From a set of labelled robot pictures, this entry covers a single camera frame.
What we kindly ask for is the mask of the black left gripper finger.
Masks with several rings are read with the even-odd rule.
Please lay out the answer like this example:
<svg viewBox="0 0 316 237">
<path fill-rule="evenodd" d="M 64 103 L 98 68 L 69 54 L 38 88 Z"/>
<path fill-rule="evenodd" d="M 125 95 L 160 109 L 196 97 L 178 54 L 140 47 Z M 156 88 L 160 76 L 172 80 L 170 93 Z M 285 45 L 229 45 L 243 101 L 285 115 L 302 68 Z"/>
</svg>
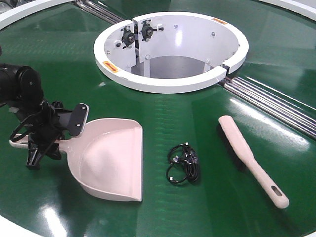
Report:
<svg viewBox="0 0 316 237">
<path fill-rule="evenodd" d="M 28 158 L 26 167 L 30 170 L 39 170 L 40 161 L 45 155 L 45 148 L 43 145 L 38 145 L 33 141 L 28 141 Z"/>
<path fill-rule="evenodd" d="M 54 160 L 60 160 L 61 159 L 61 153 L 59 151 L 59 139 L 54 140 L 48 140 L 44 143 L 44 155 L 48 156 L 51 159 Z"/>
</svg>

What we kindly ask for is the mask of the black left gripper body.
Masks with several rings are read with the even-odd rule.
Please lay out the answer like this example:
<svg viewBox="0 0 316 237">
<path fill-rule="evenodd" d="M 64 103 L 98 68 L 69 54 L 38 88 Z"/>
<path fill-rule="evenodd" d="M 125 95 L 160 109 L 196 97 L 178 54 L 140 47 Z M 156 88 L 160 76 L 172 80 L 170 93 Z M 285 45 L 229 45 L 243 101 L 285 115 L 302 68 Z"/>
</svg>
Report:
<svg viewBox="0 0 316 237">
<path fill-rule="evenodd" d="M 17 142 L 28 136 L 38 145 L 50 145 L 63 137 L 63 132 L 72 114 L 61 102 L 50 104 L 44 98 L 15 98 L 9 101 L 9 108 L 20 124 L 10 135 L 10 141 Z"/>
</svg>

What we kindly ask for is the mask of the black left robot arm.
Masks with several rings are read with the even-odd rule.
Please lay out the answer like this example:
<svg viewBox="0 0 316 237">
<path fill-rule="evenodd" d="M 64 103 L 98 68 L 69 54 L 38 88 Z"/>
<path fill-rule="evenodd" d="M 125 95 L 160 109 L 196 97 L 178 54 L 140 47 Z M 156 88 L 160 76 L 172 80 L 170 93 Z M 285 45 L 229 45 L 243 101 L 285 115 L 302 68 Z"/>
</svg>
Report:
<svg viewBox="0 0 316 237">
<path fill-rule="evenodd" d="M 64 109 L 60 101 L 49 103 L 44 98 L 37 71 L 30 66 L 2 63 L 0 104 L 8 105 L 20 121 L 9 139 L 17 142 L 27 138 L 28 169 L 38 170 L 44 156 L 61 159 L 56 140 L 65 138 L 72 111 Z"/>
</svg>

